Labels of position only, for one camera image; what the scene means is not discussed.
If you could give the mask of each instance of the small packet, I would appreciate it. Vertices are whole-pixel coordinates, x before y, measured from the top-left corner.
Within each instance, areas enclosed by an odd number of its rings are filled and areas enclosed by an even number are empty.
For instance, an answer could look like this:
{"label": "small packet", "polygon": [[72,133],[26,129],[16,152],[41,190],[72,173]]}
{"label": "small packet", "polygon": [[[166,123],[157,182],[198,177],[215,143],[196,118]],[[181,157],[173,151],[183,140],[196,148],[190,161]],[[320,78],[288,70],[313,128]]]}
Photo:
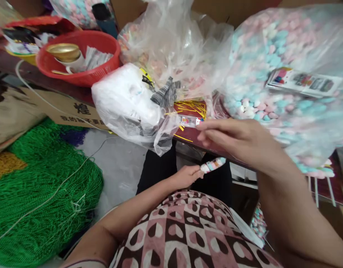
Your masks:
{"label": "small packet", "polygon": [[282,67],[271,73],[266,87],[322,98],[332,96],[342,82],[343,78],[341,77],[309,74]]}
{"label": "small packet", "polygon": [[201,117],[193,117],[188,115],[179,115],[180,125],[183,127],[196,128],[197,125],[200,125],[204,121]]}

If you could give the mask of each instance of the finger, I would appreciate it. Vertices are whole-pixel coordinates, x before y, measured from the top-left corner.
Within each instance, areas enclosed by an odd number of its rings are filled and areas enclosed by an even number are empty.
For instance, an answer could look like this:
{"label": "finger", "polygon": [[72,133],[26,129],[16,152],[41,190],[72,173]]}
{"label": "finger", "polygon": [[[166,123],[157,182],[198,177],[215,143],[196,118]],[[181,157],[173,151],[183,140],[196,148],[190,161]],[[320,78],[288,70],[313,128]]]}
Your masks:
{"label": "finger", "polygon": [[193,174],[194,180],[197,180],[198,178],[202,178],[202,179],[204,178],[204,173],[201,170],[199,170]]}
{"label": "finger", "polygon": [[198,139],[199,141],[204,141],[204,140],[206,140],[205,132],[204,132],[204,131],[201,131],[200,134],[197,136],[197,139]]}
{"label": "finger", "polygon": [[194,175],[197,171],[200,170],[200,166],[199,165],[189,166],[188,168],[189,168],[189,170],[188,170],[189,175]]}
{"label": "finger", "polygon": [[218,130],[206,130],[205,134],[208,139],[218,144],[219,146],[225,148],[230,153],[234,152],[235,147],[237,146],[237,143],[238,143],[237,139],[232,138]]}
{"label": "finger", "polygon": [[210,140],[203,141],[203,142],[202,142],[202,145],[203,145],[204,147],[209,147],[209,146],[211,145],[211,141],[210,141]]}
{"label": "finger", "polygon": [[228,132],[233,135],[244,135],[247,132],[246,125],[241,120],[236,119],[219,119],[219,120],[207,120],[197,125],[198,130],[218,129]]}

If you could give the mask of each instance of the table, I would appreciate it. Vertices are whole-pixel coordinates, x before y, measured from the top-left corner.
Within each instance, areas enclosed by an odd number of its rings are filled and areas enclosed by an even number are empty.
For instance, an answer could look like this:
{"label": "table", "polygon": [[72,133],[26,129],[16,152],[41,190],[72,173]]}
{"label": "table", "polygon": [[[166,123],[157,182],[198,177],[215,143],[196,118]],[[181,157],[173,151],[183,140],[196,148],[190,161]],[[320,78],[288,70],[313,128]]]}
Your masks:
{"label": "table", "polygon": [[[5,40],[0,39],[0,71],[4,73],[16,75],[15,66],[20,61],[20,58],[9,55],[5,51],[4,44],[5,44]],[[31,82],[47,90],[51,90],[58,93],[62,93],[64,95],[71,96],[72,98],[80,102],[84,102],[90,106],[95,107],[90,88],[78,87],[78,86],[69,84],[59,79],[47,77],[44,74],[42,74],[36,66],[33,66],[26,62],[21,64],[19,70],[20,70],[20,74],[22,78],[24,78],[28,82]],[[184,114],[198,116],[198,114],[193,114],[192,112],[187,112]],[[204,147],[202,143],[197,140],[198,134],[199,134],[199,131],[194,128],[185,128],[184,131],[181,131],[179,129],[177,132],[177,135],[184,137],[188,140],[191,140],[193,142],[188,142],[178,137],[174,137],[174,138],[182,143],[187,143],[188,145],[192,147],[211,153],[215,156],[223,156],[232,163],[243,166],[250,170],[254,170],[253,168],[249,167],[247,164],[235,159],[232,155],[227,153],[224,149],[222,149],[219,146],[212,145],[210,148]]]}

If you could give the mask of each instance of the gray floor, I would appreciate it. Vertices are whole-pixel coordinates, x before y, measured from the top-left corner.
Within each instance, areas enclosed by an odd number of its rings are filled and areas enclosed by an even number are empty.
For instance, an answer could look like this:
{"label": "gray floor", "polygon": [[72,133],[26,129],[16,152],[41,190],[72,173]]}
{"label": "gray floor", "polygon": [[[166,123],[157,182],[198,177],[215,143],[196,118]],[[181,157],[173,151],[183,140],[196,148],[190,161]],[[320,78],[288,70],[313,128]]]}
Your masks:
{"label": "gray floor", "polygon": [[[109,134],[107,131],[89,130],[83,145],[86,156],[98,150],[103,141],[103,147],[95,154],[95,163],[103,172],[104,188],[96,208],[96,220],[103,217],[118,204],[135,196],[140,175],[143,170],[146,148]],[[177,166],[181,168],[192,163],[177,157]]]}

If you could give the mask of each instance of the person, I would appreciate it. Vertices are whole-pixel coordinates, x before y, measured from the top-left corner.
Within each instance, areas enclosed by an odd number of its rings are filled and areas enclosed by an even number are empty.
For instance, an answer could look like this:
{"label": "person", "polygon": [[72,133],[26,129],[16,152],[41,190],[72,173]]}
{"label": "person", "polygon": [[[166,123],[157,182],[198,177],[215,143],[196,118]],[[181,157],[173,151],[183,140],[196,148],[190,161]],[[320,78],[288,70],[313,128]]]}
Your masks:
{"label": "person", "polygon": [[[266,129],[255,120],[235,119],[208,120],[197,128],[205,147],[222,146],[259,171],[260,202],[283,267],[343,267],[343,240],[316,208],[304,175]],[[88,230],[63,267],[104,268],[114,255],[114,267],[123,268],[282,267],[236,226],[228,208],[231,188],[218,177],[225,171],[215,170],[209,187],[199,166],[172,172],[174,167],[146,161],[138,194]],[[156,174],[170,176],[158,181]]]}

